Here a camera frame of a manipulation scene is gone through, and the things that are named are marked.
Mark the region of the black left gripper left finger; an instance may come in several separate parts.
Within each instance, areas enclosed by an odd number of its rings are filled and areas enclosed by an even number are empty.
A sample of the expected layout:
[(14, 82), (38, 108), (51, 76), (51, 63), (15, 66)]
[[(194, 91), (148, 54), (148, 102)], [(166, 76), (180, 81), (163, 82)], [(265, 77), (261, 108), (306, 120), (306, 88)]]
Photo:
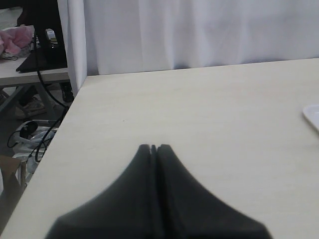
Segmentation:
[(60, 216), (48, 239), (158, 239), (160, 205), (155, 147), (140, 145), (125, 171), (101, 194)]

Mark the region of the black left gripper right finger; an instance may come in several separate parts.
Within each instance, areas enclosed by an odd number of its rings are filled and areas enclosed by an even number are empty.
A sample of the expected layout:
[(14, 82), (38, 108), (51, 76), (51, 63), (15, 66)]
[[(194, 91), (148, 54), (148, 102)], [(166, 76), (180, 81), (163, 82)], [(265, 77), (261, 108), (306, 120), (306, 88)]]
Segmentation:
[(201, 185), (167, 144), (157, 149), (157, 183), (168, 239), (270, 239), (259, 221)]

